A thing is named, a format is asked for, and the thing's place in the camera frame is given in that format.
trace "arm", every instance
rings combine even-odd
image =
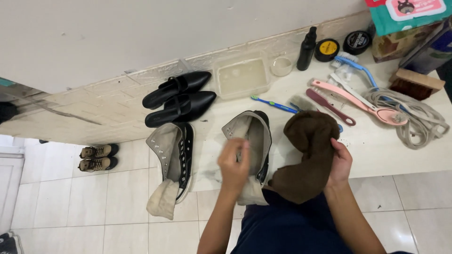
[[[366,218],[359,210],[348,176],[352,167],[352,156],[344,144],[331,139],[336,149],[330,178],[324,189],[334,224],[347,246],[357,254],[386,253]]]
[[[240,149],[242,162],[236,162],[235,155]],[[250,169],[248,141],[239,138],[229,140],[218,158],[218,165],[223,182],[215,208],[199,240],[198,254],[226,253],[231,234],[232,213]]]

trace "navy blue shirt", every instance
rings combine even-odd
[[[334,226],[323,194],[296,205],[276,192],[262,191],[270,205],[246,206],[232,254],[352,254]]]

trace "brown cloth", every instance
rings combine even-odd
[[[330,138],[339,138],[339,127],[330,115],[303,111],[289,119],[284,134],[303,157],[300,164],[279,168],[269,185],[301,204],[319,195],[328,181],[334,156]]]

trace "brown work boot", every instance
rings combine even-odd
[[[110,170],[118,164],[115,157],[104,157],[100,159],[82,160],[78,166],[80,171],[94,172],[100,170]]]
[[[112,157],[119,151],[119,146],[116,144],[108,144],[104,146],[88,146],[82,149],[80,158],[82,159],[97,159],[102,157]]]

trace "hand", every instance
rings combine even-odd
[[[353,162],[353,158],[344,144],[331,138],[331,145],[336,149],[336,152],[334,152],[331,173],[325,188],[348,184],[348,176]]]
[[[228,140],[218,158],[218,165],[223,176],[221,188],[236,198],[242,192],[250,170],[250,144],[242,138]],[[242,161],[237,162],[236,153],[241,150]]]

